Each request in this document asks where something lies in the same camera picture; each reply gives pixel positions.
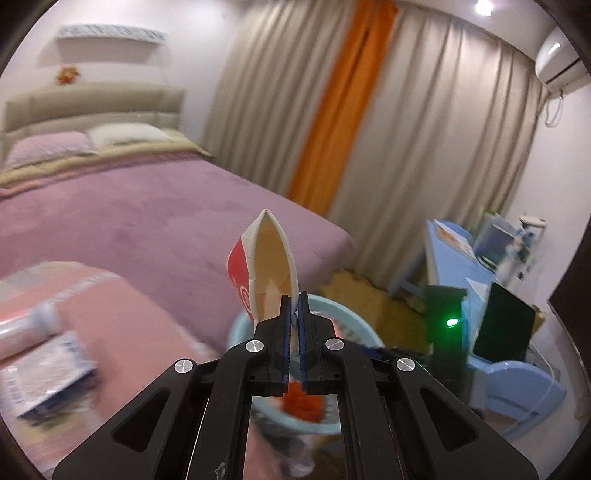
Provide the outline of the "cream pillow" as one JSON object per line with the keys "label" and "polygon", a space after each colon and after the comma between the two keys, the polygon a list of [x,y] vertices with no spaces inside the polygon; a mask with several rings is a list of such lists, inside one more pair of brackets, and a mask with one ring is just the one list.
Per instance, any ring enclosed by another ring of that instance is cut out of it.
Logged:
{"label": "cream pillow", "polygon": [[88,129],[86,134],[97,148],[172,141],[159,128],[143,123],[106,123]]}

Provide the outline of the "pink patterned blanket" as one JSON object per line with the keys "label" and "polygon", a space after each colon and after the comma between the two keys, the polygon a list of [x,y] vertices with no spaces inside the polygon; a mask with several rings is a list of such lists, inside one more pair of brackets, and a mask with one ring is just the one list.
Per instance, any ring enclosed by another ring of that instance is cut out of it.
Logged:
{"label": "pink patterned blanket", "polygon": [[63,330],[77,335],[97,370],[95,388],[71,410],[40,426],[17,418],[10,389],[1,386],[1,417],[24,457],[45,478],[174,361],[205,363],[219,356],[154,301],[106,270],[43,262],[2,279],[2,320],[44,304],[54,308]]}

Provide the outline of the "orange plush toy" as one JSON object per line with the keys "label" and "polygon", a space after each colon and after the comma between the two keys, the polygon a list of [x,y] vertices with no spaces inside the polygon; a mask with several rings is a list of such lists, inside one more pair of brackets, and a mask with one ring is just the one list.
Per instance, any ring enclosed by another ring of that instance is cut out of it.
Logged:
{"label": "orange plush toy", "polygon": [[76,66],[63,66],[55,77],[56,83],[59,85],[74,84],[81,76]]}

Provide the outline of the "white wall shelf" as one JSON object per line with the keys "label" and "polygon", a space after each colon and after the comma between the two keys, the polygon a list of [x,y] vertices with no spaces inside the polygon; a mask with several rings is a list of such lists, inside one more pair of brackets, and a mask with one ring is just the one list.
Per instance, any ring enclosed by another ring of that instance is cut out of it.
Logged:
{"label": "white wall shelf", "polygon": [[158,30],[113,24],[63,25],[57,31],[57,39],[118,39],[163,45],[167,34]]}

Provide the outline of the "orange yarn ball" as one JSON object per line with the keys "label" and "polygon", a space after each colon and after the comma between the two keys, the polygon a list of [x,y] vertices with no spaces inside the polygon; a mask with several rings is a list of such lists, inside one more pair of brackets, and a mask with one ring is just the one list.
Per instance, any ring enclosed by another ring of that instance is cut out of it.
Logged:
{"label": "orange yarn ball", "polygon": [[310,423],[320,423],[325,415],[322,396],[308,395],[300,381],[290,381],[287,392],[281,398],[283,412]]}

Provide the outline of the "pink and white bottle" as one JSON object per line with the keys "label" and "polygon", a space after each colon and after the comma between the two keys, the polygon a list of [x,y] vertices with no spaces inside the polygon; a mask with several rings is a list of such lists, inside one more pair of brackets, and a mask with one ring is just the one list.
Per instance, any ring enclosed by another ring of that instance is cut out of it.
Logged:
{"label": "pink and white bottle", "polygon": [[1,320],[0,358],[10,358],[44,343],[63,330],[63,321],[52,302],[41,302],[33,308],[15,313]]}

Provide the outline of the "light blue desk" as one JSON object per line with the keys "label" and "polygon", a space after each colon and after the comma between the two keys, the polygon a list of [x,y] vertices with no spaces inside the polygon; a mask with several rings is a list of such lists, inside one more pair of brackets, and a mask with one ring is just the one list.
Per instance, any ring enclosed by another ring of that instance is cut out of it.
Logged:
{"label": "light blue desk", "polygon": [[467,237],[468,232],[449,221],[426,220],[424,257],[429,285],[467,290],[462,303],[462,312],[467,322],[465,344],[468,346],[468,353],[472,354],[485,314],[490,288],[495,283],[495,275],[478,260],[469,258],[442,240],[438,233],[439,226],[444,226],[456,236]]}

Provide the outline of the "orange curtain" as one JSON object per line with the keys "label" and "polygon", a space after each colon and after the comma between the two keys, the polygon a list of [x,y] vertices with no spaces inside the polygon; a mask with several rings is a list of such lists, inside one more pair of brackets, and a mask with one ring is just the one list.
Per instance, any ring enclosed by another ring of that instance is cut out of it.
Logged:
{"label": "orange curtain", "polygon": [[398,8],[359,1],[318,107],[287,198],[324,216],[329,212],[377,85]]}

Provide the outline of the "pink pillow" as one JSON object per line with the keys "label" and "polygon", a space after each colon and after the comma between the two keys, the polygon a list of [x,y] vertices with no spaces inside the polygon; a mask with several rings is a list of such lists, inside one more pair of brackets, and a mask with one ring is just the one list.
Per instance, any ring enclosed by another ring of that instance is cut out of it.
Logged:
{"label": "pink pillow", "polygon": [[34,135],[17,141],[5,161],[7,169],[50,160],[94,154],[91,139],[82,132],[66,131]]}

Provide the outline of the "beige padded headboard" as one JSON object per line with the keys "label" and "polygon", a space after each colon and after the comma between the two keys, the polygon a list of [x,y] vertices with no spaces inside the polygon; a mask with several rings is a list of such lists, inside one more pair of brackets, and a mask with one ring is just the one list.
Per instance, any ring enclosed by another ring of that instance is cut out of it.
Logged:
{"label": "beige padded headboard", "polygon": [[3,132],[28,136],[125,122],[176,129],[184,98],[179,87],[149,83],[48,86],[6,101]]}

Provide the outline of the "purple bed cover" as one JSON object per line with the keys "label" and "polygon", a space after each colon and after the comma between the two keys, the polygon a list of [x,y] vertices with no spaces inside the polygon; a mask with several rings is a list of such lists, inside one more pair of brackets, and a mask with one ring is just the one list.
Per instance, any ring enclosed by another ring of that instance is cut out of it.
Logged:
{"label": "purple bed cover", "polygon": [[1,272],[43,261],[111,271],[222,349],[242,309],[226,260],[263,210],[286,232],[304,291],[352,257],[353,239],[342,228],[193,157],[93,172],[3,200]]}

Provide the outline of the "white and blue milk carton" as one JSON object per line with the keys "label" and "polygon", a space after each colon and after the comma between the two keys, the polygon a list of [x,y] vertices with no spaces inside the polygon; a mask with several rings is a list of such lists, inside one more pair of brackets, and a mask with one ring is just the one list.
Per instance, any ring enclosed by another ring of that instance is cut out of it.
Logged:
{"label": "white and blue milk carton", "polygon": [[98,382],[91,361],[73,331],[67,331],[4,367],[1,386],[11,414],[45,422],[84,397]]}

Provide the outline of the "white air conditioner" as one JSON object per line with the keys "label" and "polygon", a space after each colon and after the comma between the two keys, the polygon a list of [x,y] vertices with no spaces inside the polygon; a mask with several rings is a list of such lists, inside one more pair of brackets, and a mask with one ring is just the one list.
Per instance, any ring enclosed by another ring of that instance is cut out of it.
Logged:
{"label": "white air conditioner", "polygon": [[540,47],[535,72],[541,83],[552,92],[564,90],[587,74],[579,54],[559,27],[548,35]]}

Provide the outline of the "light blue chair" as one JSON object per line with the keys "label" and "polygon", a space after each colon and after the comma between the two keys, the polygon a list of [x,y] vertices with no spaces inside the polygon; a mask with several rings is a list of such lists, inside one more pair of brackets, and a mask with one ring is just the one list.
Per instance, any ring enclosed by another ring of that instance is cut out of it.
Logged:
{"label": "light blue chair", "polygon": [[527,362],[491,363],[469,355],[467,372],[471,375],[468,405],[481,413],[490,411],[508,418],[509,425],[502,430],[508,440],[519,438],[544,421],[567,393],[552,369]]}

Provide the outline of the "red and white paper cup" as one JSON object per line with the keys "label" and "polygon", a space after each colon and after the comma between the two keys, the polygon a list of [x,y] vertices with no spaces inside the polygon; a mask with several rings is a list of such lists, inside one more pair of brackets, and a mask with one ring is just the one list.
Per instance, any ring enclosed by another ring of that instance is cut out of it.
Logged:
{"label": "red and white paper cup", "polygon": [[235,243],[226,271],[253,327],[280,315],[283,296],[297,301],[297,267],[287,234],[263,209]]}

